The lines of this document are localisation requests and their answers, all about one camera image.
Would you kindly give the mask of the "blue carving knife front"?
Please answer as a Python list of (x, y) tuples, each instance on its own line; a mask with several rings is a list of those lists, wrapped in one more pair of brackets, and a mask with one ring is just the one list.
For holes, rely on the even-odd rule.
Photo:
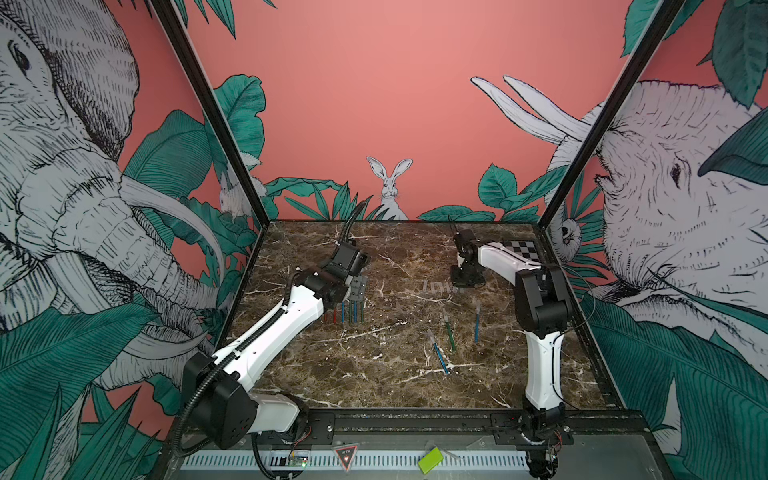
[(436, 339), (434, 333), (432, 332), (432, 330), (427, 330), (427, 335), (428, 335), (428, 338), (429, 338), (429, 342), (430, 342), (430, 344), (431, 344), (431, 346), (432, 346), (432, 348), (433, 348), (433, 350), (434, 350), (434, 352), (435, 352), (435, 354), (437, 356), (438, 362), (439, 362), (439, 364), (440, 364), (444, 374), (445, 375), (450, 375), (450, 370), (448, 368), (447, 362), (446, 362), (446, 360), (445, 360), (445, 358), (444, 358), (444, 356), (442, 354), (442, 351), (441, 351), (441, 349), (440, 349), (440, 347), (438, 345), (437, 339)]

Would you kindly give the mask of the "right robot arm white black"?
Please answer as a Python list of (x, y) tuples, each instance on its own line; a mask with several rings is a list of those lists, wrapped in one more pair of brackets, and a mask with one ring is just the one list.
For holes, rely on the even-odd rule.
[(481, 241), (470, 229), (453, 232), (457, 264), (454, 286), (485, 284), (491, 270), (514, 287), (515, 316), (524, 331), (528, 373), (520, 431), (532, 445), (558, 445), (566, 418), (560, 382), (562, 343), (574, 309), (561, 267), (531, 260), (506, 242)]

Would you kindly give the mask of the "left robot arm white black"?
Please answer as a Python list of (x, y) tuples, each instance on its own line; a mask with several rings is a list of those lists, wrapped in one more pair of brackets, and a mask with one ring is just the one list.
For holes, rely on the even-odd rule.
[(246, 333), (214, 354), (197, 353), (186, 363), (182, 410), (171, 440), (176, 457), (190, 456), (209, 443), (228, 449), (251, 434), (304, 435), (298, 399), (287, 393), (253, 397), (250, 392), (297, 335), (348, 299), (353, 280), (368, 263), (350, 239), (351, 227), (368, 203), (355, 206), (331, 257), (292, 273), (282, 299)]

